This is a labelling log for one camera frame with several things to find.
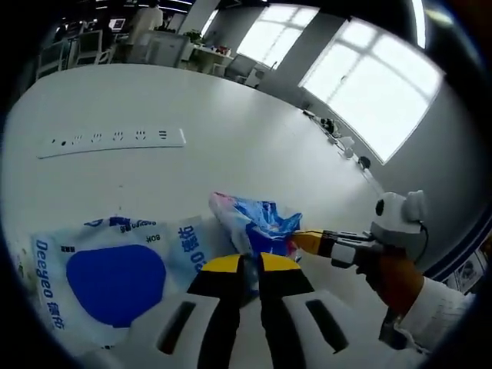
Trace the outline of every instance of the potted plant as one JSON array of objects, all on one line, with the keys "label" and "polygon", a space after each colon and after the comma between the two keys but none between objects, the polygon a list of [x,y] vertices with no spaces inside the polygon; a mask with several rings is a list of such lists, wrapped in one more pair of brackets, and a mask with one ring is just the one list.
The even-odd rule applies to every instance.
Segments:
[{"label": "potted plant", "polygon": [[201,42],[201,33],[197,29],[192,29],[184,34],[190,39],[192,44],[199,44]]}]

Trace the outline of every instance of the white sleeve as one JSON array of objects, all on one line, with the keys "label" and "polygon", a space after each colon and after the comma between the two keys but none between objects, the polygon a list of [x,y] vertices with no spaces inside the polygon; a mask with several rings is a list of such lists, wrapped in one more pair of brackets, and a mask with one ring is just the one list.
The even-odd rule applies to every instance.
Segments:
[{"label": "white sleeve", "polygon": [[463,295],[445,284],[425,278],[422,291],[397,328],[409,332],[415,342],[433,350],[456,325],[473,302],[474,295]]}]

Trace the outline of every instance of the ceiling light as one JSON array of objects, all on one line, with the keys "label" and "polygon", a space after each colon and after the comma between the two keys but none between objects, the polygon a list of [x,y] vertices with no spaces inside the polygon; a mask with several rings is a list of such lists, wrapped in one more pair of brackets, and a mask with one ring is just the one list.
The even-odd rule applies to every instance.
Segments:
[{"label": "ceiling light", "polygon": [[439,12],[437,10],[426,9],[425,14],[427,14],[431,19],[436,22],[442,23],[443,25],[452,25],[453,19],[443,12]]},{"label": "ceiling light", "polygon": [[159,6],[159,8],[161,8],[161,9],[167,9],[167,10],[174,10],[175,12],[180,12],[180,13],[188,13],[185,10],[175,9],[175,8],[168,8],[166,6]]},{"label": "ceiling light", "polygon": [[169,0],[169,1],[170,2],[180,2],[181,4],[186,4],[186,5],[193,5],[192,2],[184,2],[183,0]]},{"label": "ceiling light", "polygon": [[422,0],[412,0],[415,13],[415,28],[417,30],[417,45],[425,48],[425,14]]}]

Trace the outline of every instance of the cable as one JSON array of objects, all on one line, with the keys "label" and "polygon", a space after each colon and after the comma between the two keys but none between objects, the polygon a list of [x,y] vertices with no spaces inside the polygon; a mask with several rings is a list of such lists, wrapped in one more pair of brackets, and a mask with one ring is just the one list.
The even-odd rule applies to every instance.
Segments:
[{"label": "cable", "polygon": [[415,264],[418,263],[421,260],[421,258],[424,256],[425,251],[427,250],[427,246],[429,245],[429,230],[424,225],[424,223],[421,223],[421,229],[425,233],[425,244],[424,244],[424,248],[422,249],[421,253],[415,259],[415,262],[414,262]]}]

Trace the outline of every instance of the white wall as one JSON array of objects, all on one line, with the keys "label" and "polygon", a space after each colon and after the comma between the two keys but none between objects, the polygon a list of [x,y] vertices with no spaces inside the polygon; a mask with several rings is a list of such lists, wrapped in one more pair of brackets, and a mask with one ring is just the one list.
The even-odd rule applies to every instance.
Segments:
[{"label": "white wall", "polygon": [[215,45],[228,47],[234,57],[249,28],[258,19],[264,8],[231,8],[220,10],[205,35]]},{"label": "white wall", "polygon": [[196,0],[178,33],[183,35],[194,29],[201,31],[220,0]]}]

